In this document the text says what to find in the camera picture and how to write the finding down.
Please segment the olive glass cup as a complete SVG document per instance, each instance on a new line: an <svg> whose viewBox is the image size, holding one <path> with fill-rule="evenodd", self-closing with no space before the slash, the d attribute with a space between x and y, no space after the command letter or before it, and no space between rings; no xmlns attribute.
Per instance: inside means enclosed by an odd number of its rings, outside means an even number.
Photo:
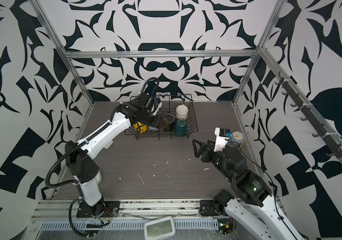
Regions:
<svg viewBox="0 0 342 240"><path fill-rule="evenodd" d="M162 122L161 122L161 125L160 125L160 130L164 130L168 125L168 120L167 118L165 117L162 117Z"/></svg>

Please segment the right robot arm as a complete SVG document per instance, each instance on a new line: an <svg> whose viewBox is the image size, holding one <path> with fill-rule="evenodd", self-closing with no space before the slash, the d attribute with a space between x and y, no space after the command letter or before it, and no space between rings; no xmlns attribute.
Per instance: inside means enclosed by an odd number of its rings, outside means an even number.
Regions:
<svg viewBox="0 0 342 240"><path fill-rule="evenodd" d="M302 240L276 202L268 184L248 166L240 144L226 142L215 151L215 142L193 140L194 154L211 163L231 184L233 194L221 190L213 199L221 214L241 224L258 240Z"/></svg>

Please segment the white mug red inside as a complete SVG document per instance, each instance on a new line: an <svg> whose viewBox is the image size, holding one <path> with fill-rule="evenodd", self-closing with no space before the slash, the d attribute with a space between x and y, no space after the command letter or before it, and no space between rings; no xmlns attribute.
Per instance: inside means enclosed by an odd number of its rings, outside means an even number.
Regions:
<svg viewBox="0 0 342 240"><path fill-rule="evenodd" d="M186 120L188 118L189 109L186 105L179 105L176 107L176 119Z"/></svg>

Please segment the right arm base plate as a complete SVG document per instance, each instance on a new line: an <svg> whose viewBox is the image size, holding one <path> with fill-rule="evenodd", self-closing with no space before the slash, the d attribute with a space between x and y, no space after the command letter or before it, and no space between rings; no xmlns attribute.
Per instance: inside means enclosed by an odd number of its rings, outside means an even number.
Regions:
<svg viewBox="0 0 342 240"><path fill-rule="evenodd" d="M200 200L199 213L203 217L225 216L225 205L218 200Z"/></svg>

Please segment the black mug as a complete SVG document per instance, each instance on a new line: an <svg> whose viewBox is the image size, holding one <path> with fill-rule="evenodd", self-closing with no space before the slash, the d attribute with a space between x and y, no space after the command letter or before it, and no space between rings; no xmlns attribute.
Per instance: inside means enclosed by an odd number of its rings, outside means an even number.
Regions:
<svg viewBox="0 0 342 240"><path fill-rule="evenodd" d="M164 114L163 117L167 118L168 125L164 129L165 132L173 132L175 128L175 116L172 114Z"/></svg>

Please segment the yellow mug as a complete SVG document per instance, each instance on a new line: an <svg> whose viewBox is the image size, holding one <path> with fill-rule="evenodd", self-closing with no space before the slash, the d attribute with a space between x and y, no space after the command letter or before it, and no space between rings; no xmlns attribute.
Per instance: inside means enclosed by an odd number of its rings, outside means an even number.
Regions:
<svg viewBox="0 0 342 240"><path fill-rule="evenodd" d="M136 122L136 123L133 125L133 127L134 127L134 130L136 131L136 133L138 133L138 134L143 134L143 133L145 133L145 132L147 131L147 129L148 129L147 125L142 124L142 123L140 123L140 122Z"/></svg>

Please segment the black wire dish rack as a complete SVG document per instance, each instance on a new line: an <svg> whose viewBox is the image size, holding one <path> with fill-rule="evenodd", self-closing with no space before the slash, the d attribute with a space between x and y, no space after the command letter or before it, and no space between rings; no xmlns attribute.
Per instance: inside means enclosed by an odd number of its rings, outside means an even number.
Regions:
<svg viewBox="0 0 342 240"><path fill-rule="evenodd" d="M157 98L162 102L158 115L165 118L167 126L159 129L139 123L125 130L126 136L133 136L136 140L161 137L189 138L199 131L191 94L157 95Z"/></svg>

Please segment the dark green mug white inside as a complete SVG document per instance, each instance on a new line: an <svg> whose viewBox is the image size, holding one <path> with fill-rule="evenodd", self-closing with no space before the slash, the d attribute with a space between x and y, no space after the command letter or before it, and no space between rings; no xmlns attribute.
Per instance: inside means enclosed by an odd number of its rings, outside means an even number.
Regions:
<svg viewBox="0 0 342 240"><path fill-rule="evenodd" d="M187 135L188 132L188 124L186 120L180 119L175 124L175 130L174 133L176 137L182 138Z"/></svg>

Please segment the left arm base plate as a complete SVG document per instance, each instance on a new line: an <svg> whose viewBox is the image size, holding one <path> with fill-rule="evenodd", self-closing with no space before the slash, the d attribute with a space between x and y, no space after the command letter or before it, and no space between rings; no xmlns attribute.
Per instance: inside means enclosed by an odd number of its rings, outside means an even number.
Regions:
<svg viewBox="0 0 342 240"><path fill-rule="evenodd" d="M109 218L119 213L120 201L99 201L95 206L90 207L85 201L81 201L77 218L92 218L93 216L99 216L101 218Z"/></svg>

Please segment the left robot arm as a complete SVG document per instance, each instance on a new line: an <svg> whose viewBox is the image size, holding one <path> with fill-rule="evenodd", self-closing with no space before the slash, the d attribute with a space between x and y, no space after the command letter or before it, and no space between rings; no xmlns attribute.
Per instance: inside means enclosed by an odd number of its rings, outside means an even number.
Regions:
<svg viewBox="0 0 342 240"><path fill-rule="evenodd" d="M161 129L164 123L163 117L159 114L162 102L156 98L160 80L150 78L144 85L150 82L156 83L150 94L145 93L145 89L142 88L136 98L117 105L112 110L110 118L94 132L76 143L68 142L66 152L53 164L46 175L45 185L49 189L67 184L77 187L80 197L73 200L70 205L79 203L82 210L98 221L95 224L96 228L104 228L110 224L110 221L102 220L106 205L98 186L102 180L100 168L94 159L115 137L134 124ZM74 178L56 184L51 183L52 174L62 161L66 162Z"/></svg>

